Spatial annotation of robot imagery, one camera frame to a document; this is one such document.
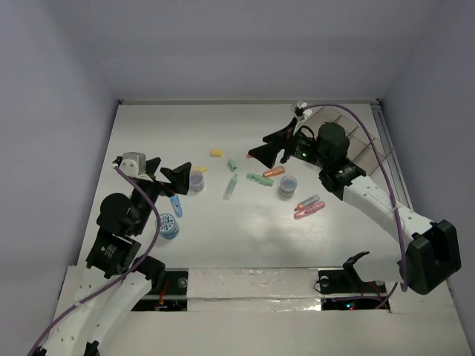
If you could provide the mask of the grey orange highlighter pen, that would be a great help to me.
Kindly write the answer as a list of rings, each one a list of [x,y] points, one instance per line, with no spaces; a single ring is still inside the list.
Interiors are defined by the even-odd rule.
[[[295,210],[296,211],[305,210],[308,206],[311,206],[311,205],[316,204],[317,202],[319,202],[320,199],[321,198],[317,194],[314,194],[311,197],[305,199],[304,201],[301,201],[300,203],[298,203]]]

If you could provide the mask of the blue highlighter pen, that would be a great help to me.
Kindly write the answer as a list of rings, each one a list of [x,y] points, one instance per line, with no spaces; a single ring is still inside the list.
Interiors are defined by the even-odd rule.
[[[177,217],[183,216],[183,209],[180,203],[180,199],[177,195],[174,195],[170,198],[172,208],[174,209],[174,213]]]

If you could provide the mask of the pink highlighter pen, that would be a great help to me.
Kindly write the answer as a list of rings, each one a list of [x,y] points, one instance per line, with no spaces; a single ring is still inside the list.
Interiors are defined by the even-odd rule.
[[[308,205],[307,207],[304,207],[302,210],[298,210],[294,213],[294,219],[295,220],[300,220],[300,219],[303,219],[305,217],[308,217],[314,213],[316,213],[317,211],[320,211],[321,209],[323,209],[324,207],[326,206],[326,203],[323,202],[323,201],[320,201],[320,202],[316,202],[312,205]]]

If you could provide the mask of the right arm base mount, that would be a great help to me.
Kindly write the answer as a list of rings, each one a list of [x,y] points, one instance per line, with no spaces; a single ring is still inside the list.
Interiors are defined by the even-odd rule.
[[[389,292],[381,281],[354,283],[343,269],[318,270],[313,288],[322,311],[374,310]]]

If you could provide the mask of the yellow marker cap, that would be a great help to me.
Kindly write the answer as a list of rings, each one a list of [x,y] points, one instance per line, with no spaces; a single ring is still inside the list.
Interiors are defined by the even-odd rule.
[[[211,149],[209,152],[210,157],[222,157],[223,151],[219,149]]]

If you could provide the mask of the green marker cap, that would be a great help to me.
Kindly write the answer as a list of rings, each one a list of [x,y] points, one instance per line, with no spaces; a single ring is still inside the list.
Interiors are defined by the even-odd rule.
[[[236,165],[236,163],[233,159],[229,159],[228,162],[227,162],[227,165],[228,165],[230,171],[234,172],[234,171],[237,170],[237,165]]]

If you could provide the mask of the blue lid pin jar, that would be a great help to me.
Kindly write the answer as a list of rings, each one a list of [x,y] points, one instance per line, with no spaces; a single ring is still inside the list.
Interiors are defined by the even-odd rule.
[[[179,224],[172,214],[160,214],[157,225],[160,227],[160,236],[166,240],[173,240],[180,233]]]

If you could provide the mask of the clear compartment organizer tray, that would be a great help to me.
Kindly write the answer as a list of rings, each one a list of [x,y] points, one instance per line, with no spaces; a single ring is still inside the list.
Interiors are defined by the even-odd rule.
[[[340,125],[350,141],[348,149],[348,158],[352,160],[357,166],[366,171],[366,173],[376,178],[381,169],[376,161],[375,153],[370,144],[372,140],[376,147],[376,153],[382,163],[385,163],[389,155],[392,153],[392,148],[386,142],[381,141],[378,137],[370,133],[370,138],[367,137],[360,124],[342,109],[323,106],[319,108],[311,108],[306,110],[305,119],[298,121],[295,132],[301,127],[311,128],[317,137],[320,127],[327,122],[332,122]]]

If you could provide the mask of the clear green highlighter body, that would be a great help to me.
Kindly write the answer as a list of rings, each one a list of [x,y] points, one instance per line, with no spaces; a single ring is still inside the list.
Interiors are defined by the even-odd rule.
[[[238,182],[238,176],[235,174],[230,180],[223,194],[223,199],[229,201]]]

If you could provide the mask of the paperclip jar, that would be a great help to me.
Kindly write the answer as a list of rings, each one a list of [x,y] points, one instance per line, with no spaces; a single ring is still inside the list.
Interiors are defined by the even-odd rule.
[[[294,176],[287,175],[281,178],[278,192],[282,197],[292,197],[298,186],[298,181]]]
[[[189,190],[194,193],[201,192],[205,187],[204,175],[200,171],[191,171],[189,175]]]

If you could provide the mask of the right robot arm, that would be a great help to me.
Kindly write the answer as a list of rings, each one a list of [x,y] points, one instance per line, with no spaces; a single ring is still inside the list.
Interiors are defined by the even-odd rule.
[[[272,168],[295,157],[321,170],[318,178],[331,194],[367,215],[402,247],[400,257],[378,257],[366,264],[364,252],[341,273],[343,285],[358,291],[368,280],[402,283],[426,295],[461,268],[456,228],[447,220],[434,222],[402,205],[382,190],[347,156],[350,140],[336,123],[326,122],[312,137],[307,126],[293,119],[285,128],[263,138],[249,155]]]

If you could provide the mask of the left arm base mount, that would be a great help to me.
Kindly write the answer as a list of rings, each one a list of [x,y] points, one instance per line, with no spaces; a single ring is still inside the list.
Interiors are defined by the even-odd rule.
[[[189,271],[187,269],[166,270],[163,284],[133,307],[133,312],[185,312],[188,308]]]

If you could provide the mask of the yellow highlighter body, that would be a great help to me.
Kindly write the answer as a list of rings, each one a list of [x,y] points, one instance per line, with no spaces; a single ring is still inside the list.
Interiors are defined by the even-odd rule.
[[[208,168],[207,167],[192,167],[191,171],[197,171],[197,172],[200,172],[200,173],[204,173],[204,172],[208,171]]]

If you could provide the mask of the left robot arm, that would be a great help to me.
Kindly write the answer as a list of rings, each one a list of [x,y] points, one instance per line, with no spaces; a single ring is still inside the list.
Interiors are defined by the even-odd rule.
[[[166,267],[150,255],[163,221],[156,202],[189,192],[191,163],[170,169],[160,162],[137,152],[113,161],[133,191],[102,201],[74,302],[42,332],[30,355],[100,355],[139,300],[163,287]]]

